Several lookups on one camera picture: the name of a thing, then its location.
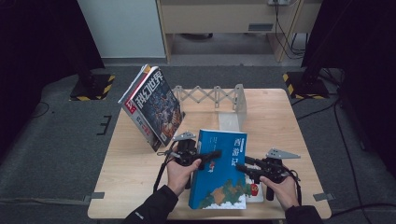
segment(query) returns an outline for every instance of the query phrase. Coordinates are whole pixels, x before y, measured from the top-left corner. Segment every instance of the hand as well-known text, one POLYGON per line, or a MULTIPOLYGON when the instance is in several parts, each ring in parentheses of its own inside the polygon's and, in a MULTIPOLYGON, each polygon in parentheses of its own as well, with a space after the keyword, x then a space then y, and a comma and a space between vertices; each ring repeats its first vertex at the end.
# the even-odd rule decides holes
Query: hand
POLYGON ((280 184, 272 182, 265 176, 260 176, 260 181, 267 187, 274 190, 274 193, 284 211, 288 210, 292 206, 300 206, 297 201, 295 181, 291 176, 286 177, 286 179, 280 184))
POLYGON ((198 169, 201 162, 201 159, 195 160, 190 166, 181 166, 175 161, 168 162, 166 165, 168 173, 167 186, 176 194, 177 197, 181 192, 183 192, 187 181, 189 181, 191 173, 198 169))

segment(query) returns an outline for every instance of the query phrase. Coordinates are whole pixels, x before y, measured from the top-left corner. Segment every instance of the book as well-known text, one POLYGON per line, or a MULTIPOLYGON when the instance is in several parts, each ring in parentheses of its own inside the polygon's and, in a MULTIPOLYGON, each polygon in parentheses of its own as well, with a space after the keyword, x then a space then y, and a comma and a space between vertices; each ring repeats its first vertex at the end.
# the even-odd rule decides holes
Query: book
POLYGON ((145 77, 148 75, 150 70, 151 70, 151 67, 149 66, 149 64, 145 64, 142 66, 142 68, 140 69, 140 72, 137 74, 136 78, 132 81, 128 90, 119 99, 118 103, 121 104, 121 108, 127 113, 127 115, 130 117, 130 119, 136 125, 137 129, 146 138, 146 140, 149 143, 149 145, 151 146, 151 148, 154 151, 157 151, 158 148, 161 146, 162 142, 157 137, 157 135, 154 133, 154 131, 151 130, 149 124, 144 119, 144 116, 139 111, 136 111, 136 107, 133 104, 131 104, 131 102, 129 101, 129 98, 131 97, 131 95, 133 95, 136 92, 137 87, 139 85, 141 85, 141 83, 143 82, 145 77))
POLYGON ((192 174, 189 206, 192 209, 246 209, 245 174, 236 170, 245 163, 248 135, 201 129, 197 151, 221 150, 221 157, 206 162, 192 174))
POLYGON ((180 103, 162 70, 158 66, 151 67, 126 102, 140 113, 166 147, 177 132, 183 116, 180 103))

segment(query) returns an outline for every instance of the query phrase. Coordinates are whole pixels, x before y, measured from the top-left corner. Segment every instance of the book cover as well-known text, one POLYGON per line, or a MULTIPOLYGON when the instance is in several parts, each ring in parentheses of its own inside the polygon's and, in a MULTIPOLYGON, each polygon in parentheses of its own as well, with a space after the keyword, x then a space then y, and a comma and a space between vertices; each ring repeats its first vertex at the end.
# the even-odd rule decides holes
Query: book cover
POLYGON ((235 168, 245 163, 248 135, 240 132, 200 130, 200 154, 221 150, 221 157, 194 171, 189 206, 192 209, 246 209, 245 174, 235 168))
POLYGON ((154 151, 157 151, 158 148, 161 146, 160 139, 158 139, 154 131, 151 130, 149 124, 146 122, 142 114, 140 114, 140 112, 136 110, 136 107, 129 101, 129 98, 131 98, 131 96, 136 92, 138 86, 141 85, 150 70, 151 67, 148 64, 142 66, 139 74, 137 74, 134 81, 132 81, 128 90, 120 98, 119 104, 121 104, 122 109, 127 113, 127 115, 136 125, 137 129, 146 138, 152 149, 154 151))
POLYGON ((162 144, 167 146, 183 118, 180 103, 158 66, 151 67, 128 102, 140 112, 162 144))

